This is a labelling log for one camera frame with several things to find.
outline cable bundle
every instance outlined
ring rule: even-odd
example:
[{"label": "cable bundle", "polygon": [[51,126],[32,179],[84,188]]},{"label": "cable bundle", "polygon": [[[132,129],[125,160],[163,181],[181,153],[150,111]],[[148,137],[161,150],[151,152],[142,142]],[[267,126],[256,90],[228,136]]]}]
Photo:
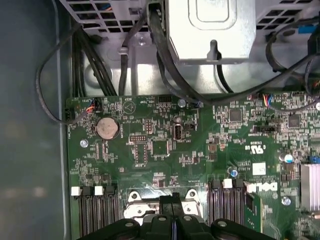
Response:
[{"label": "cable bundle", "polygon": [[[164,85],[169,89],[169,91],[178,96],[179,98],[185,99],[186,101],[189,102],[202,102],[206,105],[224,105],[228,104],[233,101],[238,101],[242,98],[245,98],[246,96],[256,94],[260,92],[261,90],[267,88],[267,87],[272,87],[283,80],[287,79],[289,76],[292,74],[295,75],[295,70],[302,67],[303,65],[309,63],[312,61],[315,57],[316,54],[309,54],[302,58],[300,61],[292,65],[291,67],[287,68],[278,68],[277,70],[280,71],[280,74],[278,76],[275,76],[271,78],[270,80],[257,85],[255,87],[252,87],[248,90],[245,90],[243,92],[238,92],[238,93],[231,93],[228,96],[223,96],[223,97],[216,97],[213,99],[208,99],[204,97],[203,95],[199,94],[197,91],[195,91],[188,83],[187,81],[181,76],[179,73],[178,69],[175,66],[175,63],[172,59],[171,53],[169,51],[169,46],[167,44],[167,39],[166,36],[162,30],[161,26],[161,21],[160,17],[158,15],[158,12],[156,9],[151,9],[150,10],[150,29],[151,33],[153,36],[154,43],[157,48],[158,52],[158,65],[162,77],[162,81]],[[168,80],[165,78],[165,71],[164,68],[168,71],[168,73],[171,75],[172,79],[176,83],[176,85],[181,89],[180,91],[176,90],[171,86],[168,82]],[[303,109],[312,107],[315,105],[317,101],[309,104],[308,106],[304,106],[299,109],[288,109],[288,110],[282,110],[282,109],[276,109],[272,107],[270,104],[268,104],[268,107],[280,111],[280,112],[296,112],[296,111],[301,111]]]}]

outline silver heatsink fins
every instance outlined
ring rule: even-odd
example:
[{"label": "silver heatsink fins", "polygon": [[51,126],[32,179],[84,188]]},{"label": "silver heatsink fins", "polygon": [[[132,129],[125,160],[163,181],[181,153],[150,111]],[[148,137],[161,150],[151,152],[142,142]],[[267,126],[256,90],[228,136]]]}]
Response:
[{"label": "silver heatsink fins", "polygon": [[301,205],[311,212],[320,211],[320,164],[301,165]]}]

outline ventilation holes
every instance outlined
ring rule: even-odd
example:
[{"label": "ventilation holes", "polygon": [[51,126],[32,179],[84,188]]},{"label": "ventilation holes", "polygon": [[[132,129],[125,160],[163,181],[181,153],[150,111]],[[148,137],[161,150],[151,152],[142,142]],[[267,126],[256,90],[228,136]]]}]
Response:
[{"label": "ventilation holes", "polygon": [[297,14],[302,11],[302,8],[298,7],[298,4],[309,4],[313,0],[282,0],[280,4],[294,4],[295,9],[290,9],[293,7],[285,7],[283,9],[272,9],[270,10],[260,21],[257,22],[257,30],[274,30],[280,25],[290,24],[295,21]]}]

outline black connector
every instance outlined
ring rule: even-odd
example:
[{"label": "black connector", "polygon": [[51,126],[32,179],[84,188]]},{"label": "black connector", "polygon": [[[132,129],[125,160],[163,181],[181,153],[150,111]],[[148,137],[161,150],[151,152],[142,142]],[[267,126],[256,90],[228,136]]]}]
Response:
[{"label": "black connector", "polygon": [[308,39],[308,55],[320,54],[320,19],[314,32]]}]

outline screw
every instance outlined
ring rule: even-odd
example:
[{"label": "screw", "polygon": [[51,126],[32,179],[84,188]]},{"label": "screw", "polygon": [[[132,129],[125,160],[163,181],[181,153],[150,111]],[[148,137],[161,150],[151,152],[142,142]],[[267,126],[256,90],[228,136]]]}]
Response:
[{"label": "screw", "polygon": [[186,221],[190,221],[192,218],[190,216],[184,216],[183,219]]},{"label": "screw", "polygon": [[289,206],[291,204],[291,199],[287,196],[284,196],[282,199],[281,199],[281,203],[285,206]]},{"label": "screw", "polygon": [[218,225],[224,228],[227,226],[227,223],[225,221],[218,221]]},{"label": "screw", "polygon": [[140,38],[139,38],[139,45],[140,45],[140,46],[146,45],[146,41],[144,40],[143,37],[140,37]]},{"label": "screw", "polygon": [[184,99],[179,99],[179,100],[178,100],[178,106],[179,106],[180,108],[185,108],[186,105],[187,105],[186,100],[184,100]]},{"label": "screw", "polygon": [[89,142],[88,142],[88,140],[87,139],[82,139],[81,141],[80,141],[80,146],[82,147],[82,148],[87,148],[88,147],[88,145],[89,145]]}]

